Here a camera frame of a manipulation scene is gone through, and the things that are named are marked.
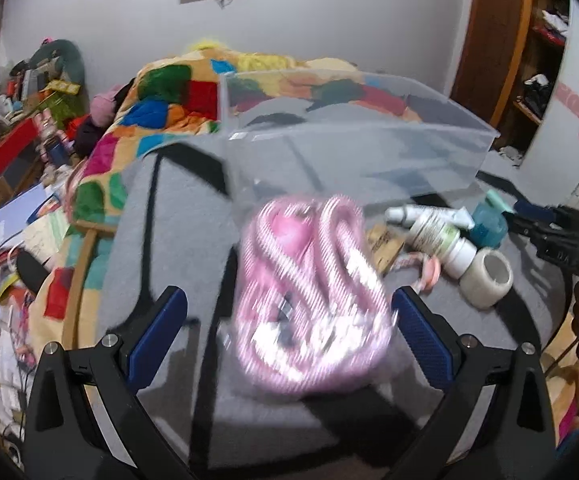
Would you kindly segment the white ointment tube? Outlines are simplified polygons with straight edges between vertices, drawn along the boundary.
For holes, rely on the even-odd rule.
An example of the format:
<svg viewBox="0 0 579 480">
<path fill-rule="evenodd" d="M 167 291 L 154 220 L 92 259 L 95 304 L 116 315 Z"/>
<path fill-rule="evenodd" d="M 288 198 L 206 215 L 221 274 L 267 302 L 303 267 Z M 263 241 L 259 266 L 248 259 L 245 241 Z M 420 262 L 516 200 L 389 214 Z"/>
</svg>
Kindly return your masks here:
<svg viewBox="0 0 579 480">
<path fill-rule="evenodd" d="M 475 226 L 472 215 L 466 208 L 452 209 L 443 207 L 404 205 L 390 207 L 385 211 L 385 219 L 399 226 L 411 228 L 413 224 L 422 218 L 437 217 L 443 222 L 452 224 L 457 229 L 469 231 Z"/>
</svg>

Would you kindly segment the wooden door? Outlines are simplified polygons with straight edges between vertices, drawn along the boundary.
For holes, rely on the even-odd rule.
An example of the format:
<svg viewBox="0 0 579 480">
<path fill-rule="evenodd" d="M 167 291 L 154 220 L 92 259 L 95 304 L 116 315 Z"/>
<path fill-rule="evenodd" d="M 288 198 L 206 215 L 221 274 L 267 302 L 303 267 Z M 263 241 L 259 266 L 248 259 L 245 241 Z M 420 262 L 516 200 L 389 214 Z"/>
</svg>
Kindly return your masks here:
<svg viewBox="0 0 579 480">
<path fill-rule="evenodd" d="M 451 98 L 496 127 L 521 66 L 532 0 L 472 0 Z"/>
</svg>

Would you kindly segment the white wardrobe sliding door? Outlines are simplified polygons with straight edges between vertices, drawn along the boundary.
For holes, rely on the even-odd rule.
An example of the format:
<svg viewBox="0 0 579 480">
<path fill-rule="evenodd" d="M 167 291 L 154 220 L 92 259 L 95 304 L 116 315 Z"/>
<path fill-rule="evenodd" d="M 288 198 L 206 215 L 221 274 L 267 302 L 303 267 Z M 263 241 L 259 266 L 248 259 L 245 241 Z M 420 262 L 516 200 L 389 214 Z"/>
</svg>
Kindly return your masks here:
<svg viewBox="0 0 579 480">
<path fill-rule="evenodd" d="M 570 0 L 569 31 L 547 111 L 521 163 L 519 180 L 535 203 L 565 202 L 579 184 L 579 2 Z"/>
</svg>

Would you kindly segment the pink bunny toy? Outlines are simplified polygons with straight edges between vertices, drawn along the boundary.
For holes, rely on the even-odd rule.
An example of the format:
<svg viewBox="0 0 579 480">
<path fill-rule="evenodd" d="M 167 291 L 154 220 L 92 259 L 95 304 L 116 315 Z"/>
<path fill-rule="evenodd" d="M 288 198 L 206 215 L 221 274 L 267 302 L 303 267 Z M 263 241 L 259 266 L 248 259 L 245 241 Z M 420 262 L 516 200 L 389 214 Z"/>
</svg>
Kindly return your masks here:
<svg viewBox="0 0 579 480">
<path fill-rule="evenodd" d="M 52 141 L 57 141 L 67 152 L 71 153 L 71 145 L 65 131 L 58 127 L 52 112 L 49 108 L 44 108 L 34 116 L 35 125 L 39 133 L 38 151 L 42 162 L 48 161 L 47 145 Z"/>
</svg>

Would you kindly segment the colourful patchwork quilt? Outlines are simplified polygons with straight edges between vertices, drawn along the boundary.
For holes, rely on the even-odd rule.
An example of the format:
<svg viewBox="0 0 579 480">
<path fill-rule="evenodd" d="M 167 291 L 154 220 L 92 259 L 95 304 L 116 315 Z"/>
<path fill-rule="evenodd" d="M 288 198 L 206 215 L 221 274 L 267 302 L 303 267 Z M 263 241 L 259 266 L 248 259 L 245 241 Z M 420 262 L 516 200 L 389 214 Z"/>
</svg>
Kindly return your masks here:
<svg viewBox="0 0 579 480">
<path fill-rule="evenodd" d="M 29 307 L 28 341 L 40 354 L 50 341 L 62 341 L 62 324 L 69 283 L 61 282 L 63 270 L 76 266 L 83 235 L 76 220 L 118 226 L 129 192 L 126 167 L 152 148 L 179 136 L 215 133 L 219 123 L 219 77 L 225 73 L 262 72 L 261 82 L 245 86 L 245 98 L 237 110 L 249 110 L 266 96 L 287 94 L 309 98 L 315 87 L 326 83 L 325 72 L 356 71 L 339 58 L 297 61 L 291 56 L 244 53 L 234 50 L 190 51 L 145 65 L 136 78 L 116 96 L 114 121 L 94 145 L 81 167 L 74 170 L 62 200 L 71 226 L 54 257 L 54 269 L 43 281 Z M 80 304 L 78 343 L 92 343 L 100 291 L 107 269 L 112 238 L 101 237 L 86 274 Z"/>
</svg>

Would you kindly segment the wooden shelf unit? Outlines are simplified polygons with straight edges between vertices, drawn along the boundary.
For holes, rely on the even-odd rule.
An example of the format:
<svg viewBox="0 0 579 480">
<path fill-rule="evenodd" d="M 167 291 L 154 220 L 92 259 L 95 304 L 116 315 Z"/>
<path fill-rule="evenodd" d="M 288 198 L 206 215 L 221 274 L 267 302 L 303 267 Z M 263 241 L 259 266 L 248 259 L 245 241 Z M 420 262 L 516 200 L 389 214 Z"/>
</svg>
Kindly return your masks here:
<svg viewBox="0 0 579 480">
<path fill-rule="evenodd" d="M 517 162 L 543 122 L 561 70 L 570 0 L 531 0 L 524 50 L 502 113 L 497 149 Z"/>
</svg>

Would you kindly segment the pink knit hat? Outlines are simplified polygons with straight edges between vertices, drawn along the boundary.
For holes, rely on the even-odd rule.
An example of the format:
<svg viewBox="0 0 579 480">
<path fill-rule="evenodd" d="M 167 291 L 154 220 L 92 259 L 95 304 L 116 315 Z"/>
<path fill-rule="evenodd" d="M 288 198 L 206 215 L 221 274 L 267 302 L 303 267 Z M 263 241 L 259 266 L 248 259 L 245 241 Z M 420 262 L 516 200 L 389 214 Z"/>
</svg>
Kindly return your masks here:
<svg viewBox="0 0 579 480">
<path fill-rule="evenodd" d="M 92 123 L 98 128 L 108 128 L 114 121 L 116 112 L 116 96 L 121 90 L 120 84 L 116 84 L 105 92 L 96 94 L 90 104 Z"/>
</svg>

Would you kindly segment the yellow plush pillow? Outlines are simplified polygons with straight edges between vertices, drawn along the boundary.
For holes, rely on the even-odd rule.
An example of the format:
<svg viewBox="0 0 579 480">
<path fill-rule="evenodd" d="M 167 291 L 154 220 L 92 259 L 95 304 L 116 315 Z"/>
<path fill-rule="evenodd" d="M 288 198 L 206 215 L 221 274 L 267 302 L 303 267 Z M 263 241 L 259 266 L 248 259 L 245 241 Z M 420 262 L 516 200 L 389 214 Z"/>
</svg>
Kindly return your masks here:
<svg viewBox="0 0 579 480">
<path fill-rule="evenodd" d="M 190 46 L 191 51 L 202 51 L 202 50 L 228 50 L 226 44 L 221 41 L 210 39 L 210 38 L 202 38 L 194 42 Z"/>
</svg>

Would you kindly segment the teal round container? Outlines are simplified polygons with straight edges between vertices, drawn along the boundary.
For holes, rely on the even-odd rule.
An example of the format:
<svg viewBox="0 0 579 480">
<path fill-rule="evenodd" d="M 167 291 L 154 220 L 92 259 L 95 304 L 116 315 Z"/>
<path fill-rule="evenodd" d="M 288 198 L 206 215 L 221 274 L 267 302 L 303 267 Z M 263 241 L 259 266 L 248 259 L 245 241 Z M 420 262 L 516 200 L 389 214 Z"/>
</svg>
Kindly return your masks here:
<svg viewBox="0 0 579 480">
<path fill-rule="evenodd" d="M 485 199 L 472 213 L 474 226 L 469 230 L 468 238 L 478 248 L 499 248 L 509 232 L 504 215 L 513 213 L 512 207 L 498 192 L 487 191 Z"/>
</svg>

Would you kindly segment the blue white booklet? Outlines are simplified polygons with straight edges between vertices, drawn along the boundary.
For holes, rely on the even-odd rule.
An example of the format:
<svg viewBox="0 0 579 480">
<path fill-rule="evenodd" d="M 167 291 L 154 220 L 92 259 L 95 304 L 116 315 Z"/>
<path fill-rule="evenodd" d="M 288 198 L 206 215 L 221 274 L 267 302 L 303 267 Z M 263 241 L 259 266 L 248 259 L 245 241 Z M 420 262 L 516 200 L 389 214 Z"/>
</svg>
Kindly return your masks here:
<svg viewBox="0 0 579 480">
<path fill-rule="evenodd" d="M 11 242 L 18 242 L 19 234 L 36 218 L 42 216 L 42 209 L 60 206 L 62 201 L 50 188 L 37 184 L 24 191 L 0 208 L 0 251 Z"/>
</svg>

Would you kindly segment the small brown card packet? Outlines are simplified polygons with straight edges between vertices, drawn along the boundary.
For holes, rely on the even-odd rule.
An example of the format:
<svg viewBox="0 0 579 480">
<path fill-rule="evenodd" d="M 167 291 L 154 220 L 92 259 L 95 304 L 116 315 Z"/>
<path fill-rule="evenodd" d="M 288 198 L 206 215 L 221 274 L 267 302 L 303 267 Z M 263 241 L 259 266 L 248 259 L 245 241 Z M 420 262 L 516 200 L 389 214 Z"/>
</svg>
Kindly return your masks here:
<svg viewBox="0 0 579 480">
<path fill-rule="evenodd" d="M 404 237 L 385 224 L 376 224 L 367 231 L 367 245 L 377 272 L 386 275 L 400 255 Z"/>
</svg>

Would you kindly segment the grey green neck pillow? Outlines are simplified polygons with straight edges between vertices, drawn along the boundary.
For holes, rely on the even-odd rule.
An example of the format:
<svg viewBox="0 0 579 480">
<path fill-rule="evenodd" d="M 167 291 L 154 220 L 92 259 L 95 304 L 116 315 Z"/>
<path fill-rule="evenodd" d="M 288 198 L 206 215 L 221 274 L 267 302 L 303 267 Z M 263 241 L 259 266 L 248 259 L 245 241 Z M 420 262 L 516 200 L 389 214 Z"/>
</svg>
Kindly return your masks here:
<svg viewBox="0 0 579 480">
<path fill-rule="evenodd" d="M 35 74 L 38 90 L 43 90 L 52 80 L 84 85 L 82 55 L 69 40 L 57 39 L 42 44 L 28 59 L 28 66 Z"/>
</svg>

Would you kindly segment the wooden chair back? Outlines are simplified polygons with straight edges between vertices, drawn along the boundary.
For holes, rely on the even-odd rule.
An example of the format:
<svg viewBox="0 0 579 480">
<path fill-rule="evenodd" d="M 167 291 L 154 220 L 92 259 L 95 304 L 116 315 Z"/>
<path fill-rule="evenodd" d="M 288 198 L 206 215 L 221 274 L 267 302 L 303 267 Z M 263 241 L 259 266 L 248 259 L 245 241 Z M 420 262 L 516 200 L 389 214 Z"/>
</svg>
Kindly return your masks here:
<svg viewBox="0 0 579 480">
<path fill-rule="evenodd" d="M 76 220 L 72 226 L 83 235 L 83 244 L 73 269 L 64 324 L 62 324 L 62 346 L 66 350 L 73 350 L 78 347 L 80 304 L 86 274 L 93 258 L 96 243 L 101 237 L 113 238 L 117 232 L 117 226 L 85 220 Z"/>
</svg>

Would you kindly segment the clear plastic storage box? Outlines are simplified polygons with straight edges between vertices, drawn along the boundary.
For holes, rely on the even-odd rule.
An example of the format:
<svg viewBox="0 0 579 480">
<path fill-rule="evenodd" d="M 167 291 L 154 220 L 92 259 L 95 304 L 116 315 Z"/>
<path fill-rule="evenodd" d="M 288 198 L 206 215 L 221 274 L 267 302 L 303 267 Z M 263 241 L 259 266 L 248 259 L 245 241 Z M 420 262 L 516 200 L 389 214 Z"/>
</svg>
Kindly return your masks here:
<svg viewBox="0 0 579 480">
<path fill-rule="evenodd" d="M 265 70 L 220 77 L 237 220 L 277 196 L 349 196 L 378 208 L 468 188 L 498 131 L 402 76 Z"/>
</svg>

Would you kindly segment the white tape roll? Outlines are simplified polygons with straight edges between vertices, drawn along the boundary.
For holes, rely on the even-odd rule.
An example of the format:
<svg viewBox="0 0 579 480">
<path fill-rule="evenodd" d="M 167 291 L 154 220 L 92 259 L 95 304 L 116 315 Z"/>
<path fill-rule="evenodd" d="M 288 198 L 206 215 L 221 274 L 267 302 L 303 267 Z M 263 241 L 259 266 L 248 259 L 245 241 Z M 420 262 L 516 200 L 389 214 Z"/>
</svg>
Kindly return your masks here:
<svg viewBox="0 0 579 480">
<path fill-rule="evenodd" d="M 460 278 L 459 289 L 468 304 L 487 310 L 507 295 L 513 281 L 509 259 L 496 249 L 483 248 Z"/>
</svg>

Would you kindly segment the white green-label bottle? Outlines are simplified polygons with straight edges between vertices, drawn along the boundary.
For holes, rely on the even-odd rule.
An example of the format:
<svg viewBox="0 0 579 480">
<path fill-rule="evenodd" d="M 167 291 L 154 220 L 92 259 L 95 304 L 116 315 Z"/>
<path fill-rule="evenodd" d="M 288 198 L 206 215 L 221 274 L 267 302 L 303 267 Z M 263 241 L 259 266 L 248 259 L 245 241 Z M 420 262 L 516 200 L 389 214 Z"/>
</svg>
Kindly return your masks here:
<svg viewBox="0 0 579 480">
<path fill-rule="evenodd" d="M 462 277 L 477 254 L 476 246 L 459 229 L 437 217 L 417 220 L 409 229 L 407 242 L 419 252 L 438 258 L 454 280 Z"/>
</svg>

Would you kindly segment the red box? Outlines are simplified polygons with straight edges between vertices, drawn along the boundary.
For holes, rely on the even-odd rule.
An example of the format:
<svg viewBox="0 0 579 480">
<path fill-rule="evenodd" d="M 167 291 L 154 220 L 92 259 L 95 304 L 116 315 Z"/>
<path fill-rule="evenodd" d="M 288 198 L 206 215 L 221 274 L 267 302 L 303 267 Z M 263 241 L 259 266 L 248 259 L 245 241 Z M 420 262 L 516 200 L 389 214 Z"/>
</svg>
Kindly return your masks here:
<svg viewBox="0 0 579 480">
<path fill-rule="evenodd" d="M 16 125 L 0 142 L 0 175 L 16 157 L 38 136 L 38 128 L 32 118 Z"/>
</svg>

